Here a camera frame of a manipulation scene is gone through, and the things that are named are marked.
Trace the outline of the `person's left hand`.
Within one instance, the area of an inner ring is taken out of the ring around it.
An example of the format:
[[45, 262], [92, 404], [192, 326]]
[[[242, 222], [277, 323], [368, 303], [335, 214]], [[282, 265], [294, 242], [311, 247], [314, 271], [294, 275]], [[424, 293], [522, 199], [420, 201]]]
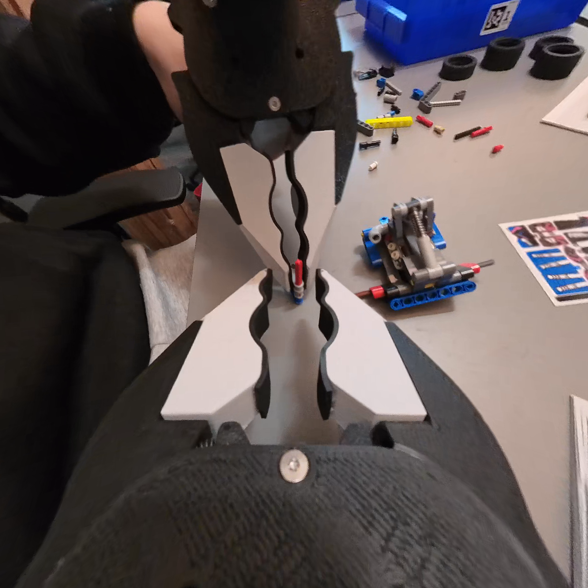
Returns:
[[187, 70], [187, 63], [184, 38], [171, 23], [169, 7], [170, 3], [163, 1], [142, 2], [134, 8], [132, 21], [146, 60], [172, 112], [182, 122], [182, 106], [172, 75]]

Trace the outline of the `open lego instruction booklet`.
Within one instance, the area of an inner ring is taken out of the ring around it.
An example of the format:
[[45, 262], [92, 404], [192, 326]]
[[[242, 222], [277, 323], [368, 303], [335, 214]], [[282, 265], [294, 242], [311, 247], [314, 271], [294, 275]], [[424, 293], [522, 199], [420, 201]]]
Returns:
[[570, 396], [571, 582], [587, 587], [587, 401]]

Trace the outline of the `grey and blue lego chassis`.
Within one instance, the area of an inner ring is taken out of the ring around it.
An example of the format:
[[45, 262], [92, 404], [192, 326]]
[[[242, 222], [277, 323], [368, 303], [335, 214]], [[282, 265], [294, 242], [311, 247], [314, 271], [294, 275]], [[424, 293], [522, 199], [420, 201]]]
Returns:
[[453, 263], [436, 224], [431, 197], [395, 203], [390, 214], [362, 231], [372, 269], [382, 269], [384, 283], [357, 292], [360, 299], [385, 300], [393, 311], [454, 298], [476, 290], [474, 277], [495, 264], [492, 259]]

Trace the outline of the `dark grey L-shaped lego beam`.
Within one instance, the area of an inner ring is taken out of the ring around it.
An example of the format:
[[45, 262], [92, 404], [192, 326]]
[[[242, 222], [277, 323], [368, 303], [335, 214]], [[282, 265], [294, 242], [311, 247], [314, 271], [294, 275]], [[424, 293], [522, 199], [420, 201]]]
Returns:
[[431, 88], [429, 88], [422, 96], [418, 103], [418, 108], [423, 114], [430, 114], [433, 108], [432, 101], [439, 91], [442, 83], [437, 81]]

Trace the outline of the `lego sticker sheet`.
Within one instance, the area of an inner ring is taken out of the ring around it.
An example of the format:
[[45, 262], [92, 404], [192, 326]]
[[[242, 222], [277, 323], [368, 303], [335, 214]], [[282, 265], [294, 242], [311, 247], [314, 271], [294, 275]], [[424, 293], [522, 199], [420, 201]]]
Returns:
[[556, 307], [587, 303], [587, 211], [499, 224]]

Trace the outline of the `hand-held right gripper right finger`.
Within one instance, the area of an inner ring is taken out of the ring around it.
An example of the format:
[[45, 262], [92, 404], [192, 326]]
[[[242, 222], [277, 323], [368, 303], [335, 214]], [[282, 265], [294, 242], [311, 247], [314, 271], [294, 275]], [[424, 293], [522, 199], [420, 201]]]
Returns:
[[316, 271], [317, 401], [336, 423], [425, 421], [428, 415], [390, 334], [391, 324], [323, 269]]

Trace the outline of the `red lego axle assembly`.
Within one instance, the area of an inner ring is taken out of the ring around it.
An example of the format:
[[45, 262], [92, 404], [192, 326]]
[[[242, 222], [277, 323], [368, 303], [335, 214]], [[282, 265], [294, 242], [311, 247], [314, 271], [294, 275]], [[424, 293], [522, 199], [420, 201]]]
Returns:
[[305, 300], [306, 283], [304, 279], [304, 263], [297, 259], [291, 267], [290, 277], [292, 278], [290, 293], [295, 305], [303, 304]]

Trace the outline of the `blue plastic storage bin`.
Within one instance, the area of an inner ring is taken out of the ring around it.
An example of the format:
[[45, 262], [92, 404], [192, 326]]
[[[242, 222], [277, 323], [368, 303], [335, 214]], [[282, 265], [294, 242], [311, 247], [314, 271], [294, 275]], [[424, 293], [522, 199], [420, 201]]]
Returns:
[[402, 65], [564, 29], [587, 1], [356, 1], [368, 39]]

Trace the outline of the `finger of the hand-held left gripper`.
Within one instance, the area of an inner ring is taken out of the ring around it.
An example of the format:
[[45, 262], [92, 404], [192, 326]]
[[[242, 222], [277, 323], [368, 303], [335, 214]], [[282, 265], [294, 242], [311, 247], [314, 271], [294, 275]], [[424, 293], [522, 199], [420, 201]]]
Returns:
[[275, 188], [272, 161], [246, 143], [220, 149], [232, 189], [240, 230], [265, 267], [274, 276], [287, 276], [289, 264], [282, 253], [282, 231], [272, 216], [271, 197]]
[[296, 150], [286, 151], [285, 169], [291, 184], [298, 258], [304, 271], [314, 271], [336, 208], [334, 130], [312, 131]]

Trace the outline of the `closed lego instruction booklet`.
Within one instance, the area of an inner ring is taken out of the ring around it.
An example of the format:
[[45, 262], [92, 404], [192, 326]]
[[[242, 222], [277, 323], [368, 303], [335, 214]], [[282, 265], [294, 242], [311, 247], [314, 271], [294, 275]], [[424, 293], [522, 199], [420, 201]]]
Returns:
[[587, 78], [540, 122], [587, 136]]

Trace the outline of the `wooden panel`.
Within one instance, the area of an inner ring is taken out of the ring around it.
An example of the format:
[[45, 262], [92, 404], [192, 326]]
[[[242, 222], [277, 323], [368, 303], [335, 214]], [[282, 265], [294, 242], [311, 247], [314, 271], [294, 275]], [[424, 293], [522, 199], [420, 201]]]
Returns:
[[196, 234], [199, 209], [199, 197], [189, 190], [180, 205], [123, 220], [119, 226], [128, 238], [158, 251], [178, 245]]

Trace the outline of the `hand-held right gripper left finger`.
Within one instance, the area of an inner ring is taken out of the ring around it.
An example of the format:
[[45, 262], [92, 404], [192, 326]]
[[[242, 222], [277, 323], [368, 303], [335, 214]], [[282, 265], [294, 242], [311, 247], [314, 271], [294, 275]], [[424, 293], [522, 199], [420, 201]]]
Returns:
[[270, 407], [270, 269], [258, 272], [200, 322], [162, 409], [167, 421], [251, 422]]

